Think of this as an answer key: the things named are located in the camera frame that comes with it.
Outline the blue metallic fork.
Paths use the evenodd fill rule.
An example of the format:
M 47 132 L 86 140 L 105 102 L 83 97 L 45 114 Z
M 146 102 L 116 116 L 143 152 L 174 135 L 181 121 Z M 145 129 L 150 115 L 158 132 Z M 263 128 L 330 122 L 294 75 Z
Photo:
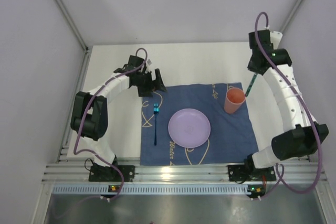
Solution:
M 157 145 L 157 115 L 159 113 L 159 104 L 155 103 L 153 106 L 153 114 L 155 119 L 155 126 L 154 126 L 154 145 Z

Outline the teal-handled metal spoon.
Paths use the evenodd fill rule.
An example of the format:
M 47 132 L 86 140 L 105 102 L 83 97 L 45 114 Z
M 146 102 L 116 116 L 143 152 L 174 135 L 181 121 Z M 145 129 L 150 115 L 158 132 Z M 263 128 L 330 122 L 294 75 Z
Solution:
M 248 96 L 249 96 L 250 91 L 251 91 L 251 89 L 252 89 L 252 87 L 253 87 L 253 85 L 254 85 L 254 83 L 255 83 L 255 81 L 256 81 L 257 76 L 258 76 L 258 74 L 257 74 L 257 73 L 254 73 L 254 75 L 253 75 L 253 77 L 252 77 L 252 79 L 251 79 L 251 81 L 250 81 L 250 83 L 249 83 L 249 85 L 248 85 L 248 87 L 247 87 L 247 89 L 246 89 L 245 97 L 248 97 Z

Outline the orange plastic cup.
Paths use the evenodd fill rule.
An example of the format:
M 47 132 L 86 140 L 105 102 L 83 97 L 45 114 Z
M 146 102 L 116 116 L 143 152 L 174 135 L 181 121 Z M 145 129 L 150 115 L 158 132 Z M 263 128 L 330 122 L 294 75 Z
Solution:
M 235 113 L 245 102 L 244 91 L 240 88 L 230 88 L 226 92 L 224 110 L 228 114 Z

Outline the purple plastic plate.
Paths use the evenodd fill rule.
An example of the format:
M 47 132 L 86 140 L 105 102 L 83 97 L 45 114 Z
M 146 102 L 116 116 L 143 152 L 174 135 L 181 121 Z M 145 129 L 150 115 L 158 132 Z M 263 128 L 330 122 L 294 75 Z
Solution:
M 196 109 L 182 109 L 172 115 L 168 123 L 171 140 L 184 148 L 203 145 L 211 134 L 207 116 Z

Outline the blue fish-print cloth napkin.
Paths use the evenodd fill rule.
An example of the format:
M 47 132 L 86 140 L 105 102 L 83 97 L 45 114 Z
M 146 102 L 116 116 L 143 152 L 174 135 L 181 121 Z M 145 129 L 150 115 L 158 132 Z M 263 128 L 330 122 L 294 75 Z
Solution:
M 171 86 L 142 99 L 143 166 L 242 163 L 258 151 L 244 103 L 224 110 L 226 92 L 241 83 Z

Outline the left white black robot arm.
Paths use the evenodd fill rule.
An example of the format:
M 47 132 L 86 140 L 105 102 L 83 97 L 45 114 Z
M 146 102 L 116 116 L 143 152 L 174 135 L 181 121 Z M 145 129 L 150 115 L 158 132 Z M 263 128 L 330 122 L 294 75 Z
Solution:
M 155 91 L 166 91 L 160 70 L 148 70 L 148 58 L 135 55 L 117 68 L 109 79 L 96 88 L 79 91 L 74 100 L 70 127 L 77 133 L 73 154 L 83 152 L 94 156 L 94 163 L 102 167 L 116 167 L 117 157 L 104 137 L 108 129 L 108 104 L 121 92 L 137 87 L 139 97 L 152 97 Z

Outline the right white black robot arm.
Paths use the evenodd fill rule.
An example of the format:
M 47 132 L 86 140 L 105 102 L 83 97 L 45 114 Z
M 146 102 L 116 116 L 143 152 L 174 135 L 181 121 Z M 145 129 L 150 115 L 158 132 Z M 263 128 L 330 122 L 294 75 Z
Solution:
M 277 66 L 277 69 L 271 66 L 260 51 L 255 38 L 256 34 L 259 35 L 267 57 Z M 298 100 L 301 92 L 293 92 L 293 89 L 298 89 L 298 85 L 287 50 L 274 47 L 268 30 L 250 32 L 249 47 L 252 50 L 252 56 L 247 68 L 251 72 L 262 75 L 271 88 L 281 114 L 283 133 L 273 137 L 270 145 L 263 150 L 249 155 L 246 162 L 252 162 L 256 169 L 263 169 L 290 158 L 314 154 L 318 146 L 311 124 L 315 125 L 320 141 L 326 139 L 329 129 L 326 124 L 319 124 L 312 115 L 305 112 Z

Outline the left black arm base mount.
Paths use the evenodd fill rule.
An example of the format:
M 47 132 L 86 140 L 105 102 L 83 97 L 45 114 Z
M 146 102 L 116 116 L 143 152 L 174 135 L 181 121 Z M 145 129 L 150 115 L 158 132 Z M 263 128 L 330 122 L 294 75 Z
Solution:
M 135 175 L 135 166 L 120 165 L 117 167 L 124 177 L 124 182 L 132 182 Z M 112 167 L 103 167 L 94 164 L 90 168 L 90 182 L 121 182 L 121 175 Z

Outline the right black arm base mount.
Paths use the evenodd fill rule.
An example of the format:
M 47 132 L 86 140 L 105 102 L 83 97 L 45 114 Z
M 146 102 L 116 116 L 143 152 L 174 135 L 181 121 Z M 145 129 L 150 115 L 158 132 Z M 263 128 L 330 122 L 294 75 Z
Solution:
M 248 170 L 245 165 L 228 165 L 228 176 L 230 182 L 243 184 L 244 182 L 273 182 L 276 180 L 275 171 L 272 167 L 263 169 Z

